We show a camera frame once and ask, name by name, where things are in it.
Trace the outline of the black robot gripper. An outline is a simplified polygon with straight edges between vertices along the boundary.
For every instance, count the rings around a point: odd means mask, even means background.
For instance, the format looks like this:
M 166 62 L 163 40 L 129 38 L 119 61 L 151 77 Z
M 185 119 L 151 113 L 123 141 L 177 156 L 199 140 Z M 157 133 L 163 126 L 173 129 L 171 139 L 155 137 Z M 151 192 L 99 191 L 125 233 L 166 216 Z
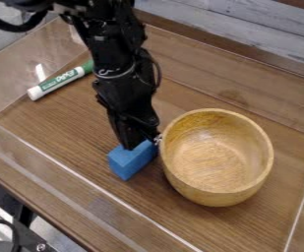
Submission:
M 159 118 L 151 105 L 159 81 L 153 72 L 96 75 L 92 84 L 99 104 L 106 108 L 110 124 L 122 147 L 131 151 L 143 141 L 162 141 Z

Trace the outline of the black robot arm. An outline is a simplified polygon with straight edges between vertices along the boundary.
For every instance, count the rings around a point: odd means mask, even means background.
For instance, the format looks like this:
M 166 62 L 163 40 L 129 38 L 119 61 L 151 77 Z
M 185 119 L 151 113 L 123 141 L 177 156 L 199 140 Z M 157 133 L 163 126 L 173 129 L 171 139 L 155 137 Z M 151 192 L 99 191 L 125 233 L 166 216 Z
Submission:
M 145 26 L 134 15 L 134 0 L 0 0 L 30 15 L 19 25 L 0 18 L 0 30 L 27 32 L 56 14 L 74 27 L 94 61 L 92 88 L 106 108 L 114 134 L 131 150 L 158 136 L 159 119 L 151 97 L 161 84 L 161 67 L 143 48 Z

